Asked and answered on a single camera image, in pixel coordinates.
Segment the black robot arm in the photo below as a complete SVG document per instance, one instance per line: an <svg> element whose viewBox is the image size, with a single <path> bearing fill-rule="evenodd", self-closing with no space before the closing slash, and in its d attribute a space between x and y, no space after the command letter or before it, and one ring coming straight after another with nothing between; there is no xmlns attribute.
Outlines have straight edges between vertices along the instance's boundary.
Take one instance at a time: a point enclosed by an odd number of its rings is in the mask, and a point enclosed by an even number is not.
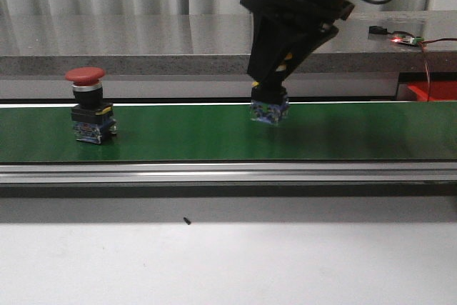
<svg viewBox="0 0 457 305"><path fill-rule="evenodd" d="M280 84L338 33L354 5L348 0L240 0L253 15L247 73L259 84Z"/></svg>

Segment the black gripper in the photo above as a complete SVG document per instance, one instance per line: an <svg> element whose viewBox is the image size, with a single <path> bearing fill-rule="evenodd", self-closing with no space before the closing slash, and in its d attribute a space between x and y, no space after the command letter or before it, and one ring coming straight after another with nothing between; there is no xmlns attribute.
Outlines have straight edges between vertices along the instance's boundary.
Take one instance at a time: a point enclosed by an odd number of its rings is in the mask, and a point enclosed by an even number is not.
<svg viewBox="0 0 457 305"><path fill-rule="evenodd" d="M283 81L338 34L354 5L348 0L240 0L253 15L247 74L267 88Z"/></svg>

